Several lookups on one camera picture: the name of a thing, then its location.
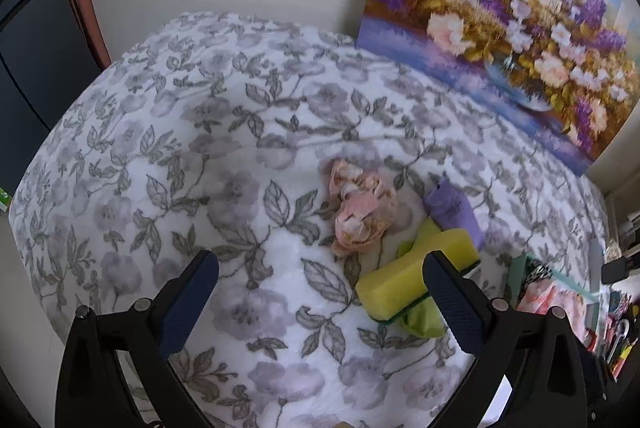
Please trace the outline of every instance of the floral bedspread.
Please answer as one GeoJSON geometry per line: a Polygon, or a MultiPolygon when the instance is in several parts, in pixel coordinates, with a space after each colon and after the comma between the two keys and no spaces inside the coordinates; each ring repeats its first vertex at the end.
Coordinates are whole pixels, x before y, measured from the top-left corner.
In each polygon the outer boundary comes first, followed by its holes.
{"type": "Polygon", "coordinates": [[[353,288],[412,238],[420,199],[444,175],[486,231],[470,277],[489,297],[526,251],[587,281],[587,241],[605,235],[602,196],[509,122],[346,36],[184,14],[65,113],[10,222],[62,340],[80,303],[123,311],[214,251],[220,282],[172,363],[215,427],[424,428],[471,357],[450,334],[379,326],[353,288]],[[400,202],[380,245],[344,260],[328,247],[336,158],[382,170],[400,202]]]}

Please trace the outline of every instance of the screw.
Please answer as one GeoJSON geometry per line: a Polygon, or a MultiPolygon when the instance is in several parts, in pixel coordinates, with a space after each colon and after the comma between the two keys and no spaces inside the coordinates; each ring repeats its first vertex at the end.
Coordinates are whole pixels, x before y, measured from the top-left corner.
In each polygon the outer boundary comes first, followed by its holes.
{"type": "Polygon", "coordinates": [[[552,307],[551,313],[558,319],[566,318],[566,312],[564,312],[562,307],[552,307]]]}
{"type": "Polygon", "coordinates": [[[139,313],[143,313],[151,306],[151,300],[149,298],[141,298],[133,304],[133,308],[139,313]]]}
{"type": "Polygon", "coordinates": [[[76,309],[76,318],[85,319],[89,315],[89,307],[86,305],[80,305],[76,309]]]}
{"type": "Polygon", "coordinates": [[[491,302],[491,306],[495,310],[500,311],[501,313],[509,309],[509,304],[506,302],[506,300],[503,300],[502,298],[496,298],[494,301],[491,302]]]}

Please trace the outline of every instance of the flower painting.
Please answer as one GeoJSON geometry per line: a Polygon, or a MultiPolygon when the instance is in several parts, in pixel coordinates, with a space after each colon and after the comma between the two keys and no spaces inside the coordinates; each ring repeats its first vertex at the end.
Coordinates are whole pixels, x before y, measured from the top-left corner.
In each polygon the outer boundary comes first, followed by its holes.
{"type": "Polygon", "coordinates": [[[640,26],[620,0],[367,0],[358,46],[510,119],[583,173],[640,95],[640,26]]]}

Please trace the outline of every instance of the pink crumpled fabric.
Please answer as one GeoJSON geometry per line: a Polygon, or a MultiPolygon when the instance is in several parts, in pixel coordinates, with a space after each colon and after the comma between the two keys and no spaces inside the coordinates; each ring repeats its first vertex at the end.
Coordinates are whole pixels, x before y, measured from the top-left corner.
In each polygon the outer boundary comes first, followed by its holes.
{"type": "Polygon", "coordinates": [[[329,195],[341,202],[332,244],[338,256],[368,251],[396,217],[398,199],[393,185],[378,172],[341,159],[332,167],[329,195]]]}
{"type": "Polygon", "coordinates": [[[516,310],[546,314],[551,307],[555,306],[564,309],[572,331],[579,340],[582,340],[585,335],[584,320],[587,315],[584,299],[556,281],[545,279],[530,283],[516,310]]]}

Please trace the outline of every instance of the purple roll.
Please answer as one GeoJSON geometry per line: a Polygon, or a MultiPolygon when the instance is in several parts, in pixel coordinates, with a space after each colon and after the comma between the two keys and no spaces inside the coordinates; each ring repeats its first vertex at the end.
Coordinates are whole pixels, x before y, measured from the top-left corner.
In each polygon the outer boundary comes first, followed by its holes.
{"type": "Polygon", "coordinates": [[[426,212],[444,231],[446,229],[466,229],[476,249],[484,245],[484,233],[471,209],[471,203],[461,189],[442,179],[424,198],[426,212]]]}

